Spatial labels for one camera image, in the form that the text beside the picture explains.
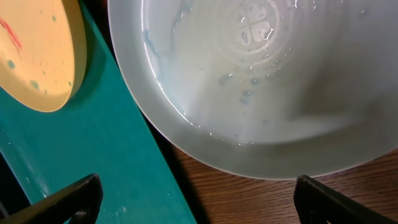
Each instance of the stain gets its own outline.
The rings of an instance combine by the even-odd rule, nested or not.
[[[39,84],[37,83],[36,80],[31,80],[30,84],[35,88],[36,90],[39,90]]]
[[[16,47],[18,53],[20,50],[22,50],[22,44],[18,39],[17,34],[11,29],[11,27],[8,25],[8,23],[4,20],[1,19],[0,17],[0,25],[5,28],[5,30],[8,33],[8,36],[11,39],[12,44],[14,44],[14,46]]]
[[[243,96],[252,96],[254,93],[253,91],[250,90],[243,90],[242,95]]]
[[[240,98],[239,101],[240,101],[241,104],[243,104],[243,105],[249,104],[249,100],[248,100],[247,98]]]
[[[8,60],[7,61],[7,65],[10,69],[14,69],[15,68],[15,63],[12,60]]]

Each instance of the table surface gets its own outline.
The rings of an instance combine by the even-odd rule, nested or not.
[[[111,47],[107,0],[85,2]],[[150,128],[198,223],[300,223],[293,203],[295,181],[256,180],[216,170],[167,146],[166,140]],[[359,167],[316,179],[398,221],[398,149]]]

